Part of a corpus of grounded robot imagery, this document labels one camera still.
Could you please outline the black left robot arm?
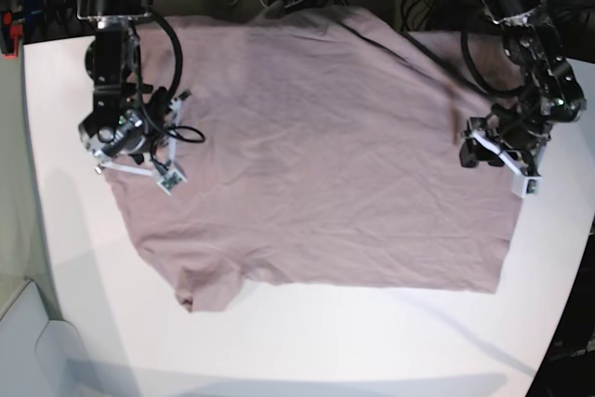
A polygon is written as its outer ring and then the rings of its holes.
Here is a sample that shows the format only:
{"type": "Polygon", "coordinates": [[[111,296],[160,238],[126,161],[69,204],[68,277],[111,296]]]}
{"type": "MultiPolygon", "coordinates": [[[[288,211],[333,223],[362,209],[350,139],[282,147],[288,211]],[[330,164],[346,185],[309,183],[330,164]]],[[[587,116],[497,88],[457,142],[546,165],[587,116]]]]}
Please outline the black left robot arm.
{"type": "Polygon", "coordinates": [[[534,175],[551,129],[577,121],[587,101],[563,54],[548,0],[481,1],[490,21],[501,28],[505,53],[521,69],[523,83],[498,93],[514,99],[512,106],[496,104],[488,116],[469,119],[460,164],[509,165],[534,175]]]}

